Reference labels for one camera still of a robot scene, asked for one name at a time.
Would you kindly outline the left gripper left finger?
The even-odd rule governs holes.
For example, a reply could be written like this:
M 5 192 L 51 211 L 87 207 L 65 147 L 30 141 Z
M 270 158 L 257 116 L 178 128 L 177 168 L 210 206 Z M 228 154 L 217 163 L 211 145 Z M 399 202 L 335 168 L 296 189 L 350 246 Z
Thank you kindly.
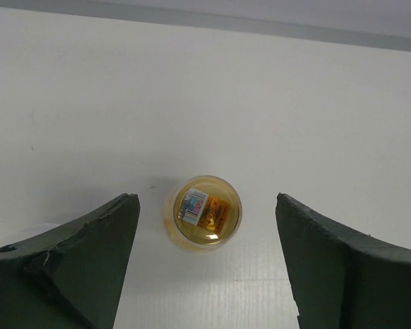
M 0 247 L 0 328 L 112 328 L 140 214 L 122 194 Z

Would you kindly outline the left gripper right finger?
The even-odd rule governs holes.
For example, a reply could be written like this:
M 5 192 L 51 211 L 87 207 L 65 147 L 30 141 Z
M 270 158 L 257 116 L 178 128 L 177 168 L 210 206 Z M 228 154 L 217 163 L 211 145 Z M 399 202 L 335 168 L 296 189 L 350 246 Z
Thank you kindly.
M 284 193 L 275 215 L 300 328 L 411 328 L 411 249 Z

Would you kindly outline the amber pill bottle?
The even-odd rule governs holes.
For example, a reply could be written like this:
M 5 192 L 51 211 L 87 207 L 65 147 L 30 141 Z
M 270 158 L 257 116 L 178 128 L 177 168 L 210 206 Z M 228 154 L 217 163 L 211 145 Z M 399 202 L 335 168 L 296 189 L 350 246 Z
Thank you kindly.
M 191 252 L 220 248 L 242 222 L 242 202 L 236 189 L 214 175 L 200 175 L 180 183 L 164 204 L 169 239 Z

